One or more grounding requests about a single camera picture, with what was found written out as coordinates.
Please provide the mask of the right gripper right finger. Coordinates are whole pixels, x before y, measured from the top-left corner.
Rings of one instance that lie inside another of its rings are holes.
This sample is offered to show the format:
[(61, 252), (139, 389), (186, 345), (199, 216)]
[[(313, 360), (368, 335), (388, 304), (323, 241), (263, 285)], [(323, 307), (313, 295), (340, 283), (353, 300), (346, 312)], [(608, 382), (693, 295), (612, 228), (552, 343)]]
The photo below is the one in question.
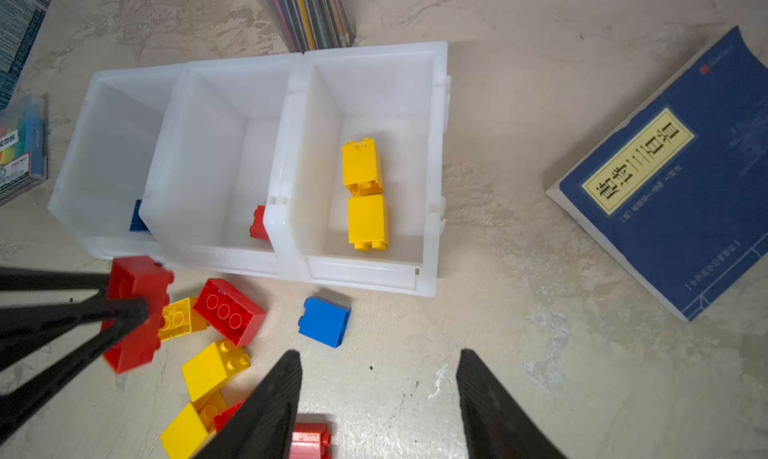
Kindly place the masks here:
[(470, 458), (562, 458), (480, 357), (464, 349), (456, 373)]

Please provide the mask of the small red brick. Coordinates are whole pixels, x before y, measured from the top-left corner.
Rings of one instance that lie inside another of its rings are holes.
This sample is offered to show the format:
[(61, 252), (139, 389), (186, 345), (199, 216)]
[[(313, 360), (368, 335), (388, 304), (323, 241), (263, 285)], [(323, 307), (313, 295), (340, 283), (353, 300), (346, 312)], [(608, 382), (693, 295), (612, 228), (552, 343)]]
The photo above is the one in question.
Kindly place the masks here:
[(266, 207), (259, 205), (253, 214), (253, 222), (249, 228), (249, 235), (253, 239), (269, 242), (269, 236), (264, 226)]

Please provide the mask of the yellow brick bottom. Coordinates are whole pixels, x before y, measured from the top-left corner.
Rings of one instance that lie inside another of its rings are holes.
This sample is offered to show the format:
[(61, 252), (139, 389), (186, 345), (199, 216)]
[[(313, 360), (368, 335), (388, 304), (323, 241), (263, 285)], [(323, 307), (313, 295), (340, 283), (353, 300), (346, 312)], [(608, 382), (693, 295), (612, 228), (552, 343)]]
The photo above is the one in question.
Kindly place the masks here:
[(226, 408), (219, 391), (187, 404), (160, 436), (168, 456), (191, 458), (213, 433), (214, 418)]

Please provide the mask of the marker pen pack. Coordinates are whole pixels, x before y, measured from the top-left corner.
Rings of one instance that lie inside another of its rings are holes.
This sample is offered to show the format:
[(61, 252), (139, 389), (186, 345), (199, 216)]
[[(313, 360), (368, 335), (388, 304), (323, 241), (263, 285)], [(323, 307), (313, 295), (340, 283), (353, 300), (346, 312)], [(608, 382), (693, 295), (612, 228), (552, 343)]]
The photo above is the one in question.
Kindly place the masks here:
[(48, 179), (47, 100), (27, 96), (1, 112), (1, 205)]

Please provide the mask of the white bin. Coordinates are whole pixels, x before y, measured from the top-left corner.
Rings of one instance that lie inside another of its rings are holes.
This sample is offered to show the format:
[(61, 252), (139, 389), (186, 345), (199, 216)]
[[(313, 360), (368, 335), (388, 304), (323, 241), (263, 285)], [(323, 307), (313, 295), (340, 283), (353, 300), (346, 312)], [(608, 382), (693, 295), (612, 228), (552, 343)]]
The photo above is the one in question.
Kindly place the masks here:
[(447, 59), (428, 42), (300, 60), (264, 217), (283, 278), (435, 294)]
[(284, 104), (301, 62), (282, 54), (184, 66), (140, 206), (170, 265), (277, 277), (272, 244), (250, 229), (268, 203)]
[(48, 209), (93, 257), (150, 256), (159, 244), (130, 224), (183, 65), (93, 75)]

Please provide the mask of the right white bin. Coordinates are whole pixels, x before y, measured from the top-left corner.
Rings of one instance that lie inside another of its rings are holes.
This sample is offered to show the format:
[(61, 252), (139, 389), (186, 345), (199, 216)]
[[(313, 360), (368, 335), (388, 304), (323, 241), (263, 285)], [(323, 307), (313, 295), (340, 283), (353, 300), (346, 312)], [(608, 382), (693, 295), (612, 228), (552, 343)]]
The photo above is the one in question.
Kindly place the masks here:
[(300, 60), (264, 217), (283, 278), (435, 294), (447, 59), (428, 42)]

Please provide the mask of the middle white bin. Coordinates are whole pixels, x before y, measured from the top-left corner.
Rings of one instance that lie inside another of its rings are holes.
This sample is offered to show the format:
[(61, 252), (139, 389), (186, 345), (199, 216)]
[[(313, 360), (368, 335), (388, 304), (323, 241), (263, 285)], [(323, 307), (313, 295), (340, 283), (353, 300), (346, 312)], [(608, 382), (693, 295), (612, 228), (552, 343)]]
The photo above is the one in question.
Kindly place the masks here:
[(250, 229), (268, 203), (284, 104), (301, 62), (282, 54), (184, 66), (140, 206), (170, 265), (277, 277), (272, 244)]

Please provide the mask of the left white bin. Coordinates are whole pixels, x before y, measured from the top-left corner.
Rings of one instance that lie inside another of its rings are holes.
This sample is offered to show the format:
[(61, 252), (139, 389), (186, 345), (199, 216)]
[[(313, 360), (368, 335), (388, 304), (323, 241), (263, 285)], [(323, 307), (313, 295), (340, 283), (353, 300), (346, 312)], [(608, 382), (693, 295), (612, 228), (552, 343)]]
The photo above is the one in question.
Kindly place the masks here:
[(93, 75), (48, 209), (93, 257), (150, 256), (159, 244), (130, 224), (183, 65)]

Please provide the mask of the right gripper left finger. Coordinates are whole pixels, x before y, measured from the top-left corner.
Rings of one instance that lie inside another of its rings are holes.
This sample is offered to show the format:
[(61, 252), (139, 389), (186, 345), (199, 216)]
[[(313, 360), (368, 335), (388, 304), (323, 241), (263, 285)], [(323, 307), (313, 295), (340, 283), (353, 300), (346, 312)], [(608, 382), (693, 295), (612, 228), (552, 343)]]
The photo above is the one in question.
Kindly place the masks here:
[(288, 350), (195, 458), (287, 458), (301, 384), (300, 354)]

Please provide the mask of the small blue brick top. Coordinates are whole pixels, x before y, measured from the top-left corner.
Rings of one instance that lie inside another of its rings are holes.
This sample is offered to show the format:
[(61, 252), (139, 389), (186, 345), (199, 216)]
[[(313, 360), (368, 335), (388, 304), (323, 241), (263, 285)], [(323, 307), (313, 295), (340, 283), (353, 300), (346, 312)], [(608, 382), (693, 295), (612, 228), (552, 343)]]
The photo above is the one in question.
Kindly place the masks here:
[(305, 300), (304, 313), (298, 321), (301, 335), (331, 348), (344, 340), (351, 309), (319, 297)]

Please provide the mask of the cup of coloured pencils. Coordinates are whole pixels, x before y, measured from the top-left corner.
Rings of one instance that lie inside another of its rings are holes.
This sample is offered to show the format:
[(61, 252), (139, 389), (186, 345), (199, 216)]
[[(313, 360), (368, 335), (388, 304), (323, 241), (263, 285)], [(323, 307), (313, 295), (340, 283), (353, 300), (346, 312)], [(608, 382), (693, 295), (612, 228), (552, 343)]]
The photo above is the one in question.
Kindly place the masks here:
[(356, 38), (344, 0), (257, 0), (291, 53), (351, 47)]

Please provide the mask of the yellow brick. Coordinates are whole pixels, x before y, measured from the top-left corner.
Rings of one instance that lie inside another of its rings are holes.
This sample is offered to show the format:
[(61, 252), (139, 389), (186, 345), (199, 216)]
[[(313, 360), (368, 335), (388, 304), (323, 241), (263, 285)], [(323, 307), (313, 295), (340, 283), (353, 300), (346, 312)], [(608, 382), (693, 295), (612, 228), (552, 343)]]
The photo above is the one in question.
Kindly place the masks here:
[(204, 331), (207, 321), (194, 310), (197, 297), (188, 297), (167, 305), (163, 311), (164, 323), (158, 332), (161, 342)]
[(342, 147), (342, 173), (344, 186), (354, 197), (384, 192), (381, 161), (372, 138)]
[(219, 391), (187, 404), (160, 436), (168, 456), (191, 458), (213, 433), (214, 418), (226, 408)]
[(389, 245), (389, 212), (383, 194), (348, 200), (348, 242), (357, 251), (385, 251)]
[(228, 340), (212, 343), (182, 366), (190, 400), (196, 402), (223, 388), (250, 367), (250, 356)]

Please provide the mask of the long red brick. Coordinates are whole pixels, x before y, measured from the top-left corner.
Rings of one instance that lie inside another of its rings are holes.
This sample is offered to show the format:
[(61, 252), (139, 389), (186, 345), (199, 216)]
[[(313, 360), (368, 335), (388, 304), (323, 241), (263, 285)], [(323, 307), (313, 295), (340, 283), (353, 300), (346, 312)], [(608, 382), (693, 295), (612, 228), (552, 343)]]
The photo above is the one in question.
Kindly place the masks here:
[(128, 304), (130, 324), (135, 328), (104, 354), (116, 374), (152, 362), (160, 348), (159, 331), (164, 326), (163, 309), (170, 303), (167, 290), (174, 274), (148, 256), (113, 260), (106, 299)]
[(208, 279), (193, 310), (236, 347), (249, 345), (267, 312), (224, 279)]

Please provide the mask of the long red brick top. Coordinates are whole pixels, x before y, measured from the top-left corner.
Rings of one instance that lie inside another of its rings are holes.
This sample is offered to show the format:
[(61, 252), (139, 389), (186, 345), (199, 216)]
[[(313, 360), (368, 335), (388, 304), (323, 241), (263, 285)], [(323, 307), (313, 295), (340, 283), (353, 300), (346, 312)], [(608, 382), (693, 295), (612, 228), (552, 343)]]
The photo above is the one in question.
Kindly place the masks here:
[(249, 345), (267, 312), (224, 279), (208, 279), (193, 310), (236, 347)]

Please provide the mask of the blue book yellow label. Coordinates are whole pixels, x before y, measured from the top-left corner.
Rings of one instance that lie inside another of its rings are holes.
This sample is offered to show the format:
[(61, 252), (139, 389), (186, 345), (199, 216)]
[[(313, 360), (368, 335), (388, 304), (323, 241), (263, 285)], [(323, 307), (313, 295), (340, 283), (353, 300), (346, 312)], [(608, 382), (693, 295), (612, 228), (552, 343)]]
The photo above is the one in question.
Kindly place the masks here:
[(732, 28), (548, 190), (690, 322), (767, 254), (767, 69)]

